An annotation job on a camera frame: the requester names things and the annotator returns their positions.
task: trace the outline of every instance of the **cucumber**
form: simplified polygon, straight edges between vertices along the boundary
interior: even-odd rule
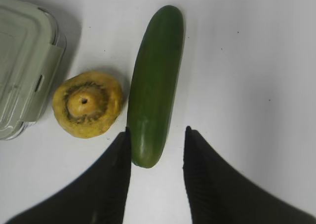
[[[183,48],[179,9],[164,6],[150,20],[140,45],[128,101],[132,161],[151,168],[166,141]]]

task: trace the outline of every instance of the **yellow mushroom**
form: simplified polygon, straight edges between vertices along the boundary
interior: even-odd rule
[[[105,133],[122,107],[122,88],[112,76],[96,71],[65,81],[55,92],[53,109],[59,125],[78,138]]]

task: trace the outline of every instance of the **clear plastic container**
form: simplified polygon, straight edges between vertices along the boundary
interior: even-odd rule
[[[36,5],[0,0],[0,139],[12,139],[40,117],[66,39]]]

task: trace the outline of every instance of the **white surface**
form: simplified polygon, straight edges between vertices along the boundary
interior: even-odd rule
[[[186,17],[167,144],[153,169],[132,167],[124,223],[191,223],[182,175],[187,125],[249,179],[316,215],[315,0],[32,1],[59,10],[52,12],[70,49],[79,40],[67,77],[110,68],[125,89],[155,11],[174,4]],[[124,129],[126,109],[106,134],[81,140],[58,126],[49,106],[22,136],[1,141],[0,223],[87,169]]]

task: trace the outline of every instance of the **container lid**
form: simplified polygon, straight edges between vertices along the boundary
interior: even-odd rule
[[[55,29],[50,21],[35,5],[0,0],[0,139],[39,116],[40,99],[48,93],[42,90],[49,86],[43,82],[62,54],[51,45]]]

